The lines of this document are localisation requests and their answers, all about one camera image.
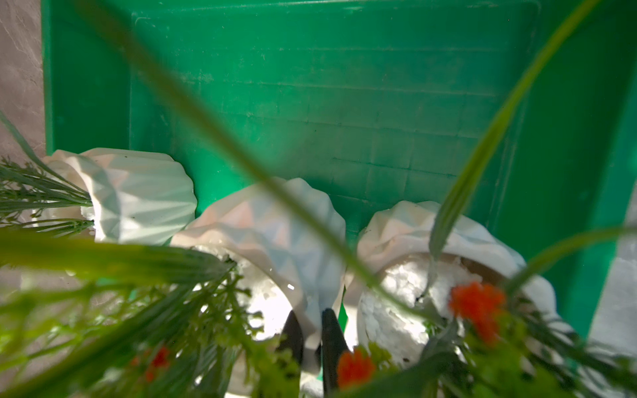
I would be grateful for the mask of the orange flower pot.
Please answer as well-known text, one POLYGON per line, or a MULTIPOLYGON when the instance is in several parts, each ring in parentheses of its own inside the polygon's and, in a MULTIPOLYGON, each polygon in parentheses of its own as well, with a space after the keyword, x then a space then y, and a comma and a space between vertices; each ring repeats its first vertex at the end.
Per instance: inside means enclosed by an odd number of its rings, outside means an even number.
POLYGON ((425 243, 428 263, 421 295, 406 303, 363 277, 348 294, 371 290, 391 308, 435 329, 419 358, 398 366, 375 342, 361 343, 338 362, 336 397, 594 397, 595 384, 636 394, 633 359, 599 357, 549 307, 534 300, 542 272, 589 246, 626 235, 633 226, 582 232, 547 248, 523 265, 482 227, 462 217, 479 179, 504 138, 523 97, 560 47, 597 8, 584 1, 548 39, 494 116, 429 229, 412 229, 391 243, 425 243))

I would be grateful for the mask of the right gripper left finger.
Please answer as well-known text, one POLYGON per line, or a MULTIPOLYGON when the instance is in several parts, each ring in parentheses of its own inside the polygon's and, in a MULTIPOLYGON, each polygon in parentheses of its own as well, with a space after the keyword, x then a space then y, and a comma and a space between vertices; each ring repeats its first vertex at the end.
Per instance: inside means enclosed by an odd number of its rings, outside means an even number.
POLYGON ((304 356, 305 340, 298 318, 293 310, 290 310, 285 325, 280 335, 280 342, 275 349, 277 353, 288 350, 297 365, 301 365, 304 356))

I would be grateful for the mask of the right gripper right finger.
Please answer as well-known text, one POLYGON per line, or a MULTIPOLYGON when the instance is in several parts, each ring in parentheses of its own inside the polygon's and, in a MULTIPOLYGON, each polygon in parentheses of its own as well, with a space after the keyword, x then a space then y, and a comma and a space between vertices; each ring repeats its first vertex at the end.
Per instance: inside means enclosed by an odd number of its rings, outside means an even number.
POLYGON ((322 349, 323 394, 332 396, 338 391, 338 362, 348 351, 338 317, 331 308, 322 313, 322 349))

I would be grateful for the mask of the green plastic storage tray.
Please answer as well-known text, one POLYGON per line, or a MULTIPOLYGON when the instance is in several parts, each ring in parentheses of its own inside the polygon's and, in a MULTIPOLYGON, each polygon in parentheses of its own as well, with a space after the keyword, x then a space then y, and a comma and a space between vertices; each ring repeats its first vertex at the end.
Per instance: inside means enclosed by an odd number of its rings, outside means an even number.
MULTIPOLYGON (((115 1, 129 32, 275 176, 355 237, 441 202, 573 1, 115 1)), ((69 1, 41 5, 46 144, 165 153, 205 208, 249 184, 69 1)), ((636 4, 605 1, 519 107, 466 208, 532 258, 623 222, 636 179, 636 4)))

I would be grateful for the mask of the red flower pot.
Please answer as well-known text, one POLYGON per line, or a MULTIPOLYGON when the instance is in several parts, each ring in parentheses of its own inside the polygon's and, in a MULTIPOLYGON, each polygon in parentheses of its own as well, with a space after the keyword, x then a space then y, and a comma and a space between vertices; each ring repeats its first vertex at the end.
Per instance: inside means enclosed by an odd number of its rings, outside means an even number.
POLYGON ((194 219, 164 245, 98 243, 1 226, 3 265, 73 270, 75 290, 27 290, 1 306, 1 370, 65 352, 4 397, 223 395, 235 363, 244 381, 269 395, 293 396, 253 322, 249 283, 274 285, 282 313, 295 312, 303 364, 318 368, 320 311, 341 289, 338 254, 265 185, 228 191, 238 172, 219 160, 194 164, 170 149, 175 131, 153 134, 176 109, 150 109, 147 73, 131 56, 152 40, 175 72, 152 86, 218 81, 228 118, 252 115, 250 96, 283 81, 281 64, 308 66, 337 32, 324 25, 333 6, 302 1, 45 1, 42 34, 49 156, 58 150, 124 149, 167 154, 192 179, 194 219), (213 204, 201 217, 207 199, 213 204))
POLYGON ((167 154, 98 148, 40 159, 7 116, 1 122, 28 157, 1 160, 3 228, 164 245, 195 217, 192 179, 167 154))

